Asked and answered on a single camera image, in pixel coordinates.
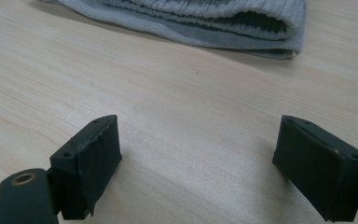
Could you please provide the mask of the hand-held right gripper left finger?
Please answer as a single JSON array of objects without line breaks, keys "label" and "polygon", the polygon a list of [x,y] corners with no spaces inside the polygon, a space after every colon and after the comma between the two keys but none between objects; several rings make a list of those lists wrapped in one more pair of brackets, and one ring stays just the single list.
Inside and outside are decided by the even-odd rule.
[{"label": "hand-held right gripper left finger", "polygon": [[88,123],[50,157],[55,209],[66,220],[93,214],[121,160],[117,116]]}]

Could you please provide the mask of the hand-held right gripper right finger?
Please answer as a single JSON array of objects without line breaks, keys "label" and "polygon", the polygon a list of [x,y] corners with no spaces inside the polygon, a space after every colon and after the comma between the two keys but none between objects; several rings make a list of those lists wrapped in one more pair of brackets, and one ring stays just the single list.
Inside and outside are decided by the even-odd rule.
[{"label": "hand-held right gripper right finger", "polygon": [[272,162],[325,220],[358,212],[358,149],[318,125],[284,115]]}]

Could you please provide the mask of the grey shorts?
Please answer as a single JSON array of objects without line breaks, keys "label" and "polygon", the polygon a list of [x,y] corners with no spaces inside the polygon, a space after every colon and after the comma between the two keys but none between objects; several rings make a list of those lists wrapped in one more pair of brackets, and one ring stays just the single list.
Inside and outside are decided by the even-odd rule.
[{"label": "grey shorts", "polygon": [[284,60],[302,50],[307,0],[40,0],[182,44]]}]

